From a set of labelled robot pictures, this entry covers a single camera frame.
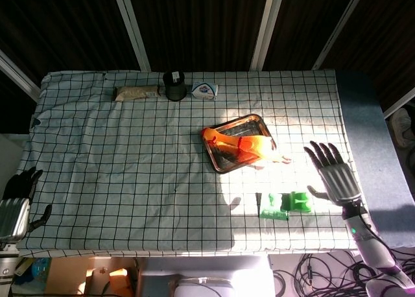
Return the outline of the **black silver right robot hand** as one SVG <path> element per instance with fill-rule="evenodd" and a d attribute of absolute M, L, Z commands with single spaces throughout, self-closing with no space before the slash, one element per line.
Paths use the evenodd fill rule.
<path fill-rule="evenodd" d="M 359 185 L 336 146 L 332 143 L 326 145 L 315 141 L 310 141 L 310 144 L 314 150 L 304 147 L 304 151 L 309 155 L 326 189 L 325 192 L 319 192 L 308 185 L 310 194 L 341 207 L 360 202 L 362 193 Z"/>

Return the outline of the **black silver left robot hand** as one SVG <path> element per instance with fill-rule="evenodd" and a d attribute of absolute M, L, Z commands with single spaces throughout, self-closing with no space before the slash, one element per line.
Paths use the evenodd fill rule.
<path fill-rule="evenodd" d="M 43 170 L 35 167 L 13 175 L 6 184 L 1 199 L 1 248 L 17 244 L 27 233 L 46 225 L 52 213 L 52 205 L 47 205 L 40 219 L 30 222 L 30 207 L 36 185 Z"/>

